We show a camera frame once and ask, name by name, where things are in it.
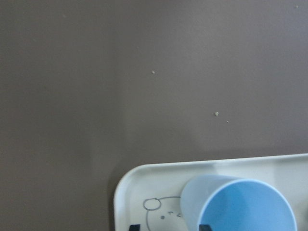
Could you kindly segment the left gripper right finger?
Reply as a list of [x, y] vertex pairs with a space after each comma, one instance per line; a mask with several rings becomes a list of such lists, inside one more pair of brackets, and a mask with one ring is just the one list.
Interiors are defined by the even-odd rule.
[[208, 224], [200, 224], [199, 231], [212, 231], [212, 229]]

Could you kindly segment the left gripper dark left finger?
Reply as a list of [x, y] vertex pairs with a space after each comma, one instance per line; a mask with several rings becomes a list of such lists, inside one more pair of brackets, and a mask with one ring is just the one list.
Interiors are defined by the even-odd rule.
[[140, 231], [141, 225], [140, 224], [131, 224], [129, 227], [129, 231]]

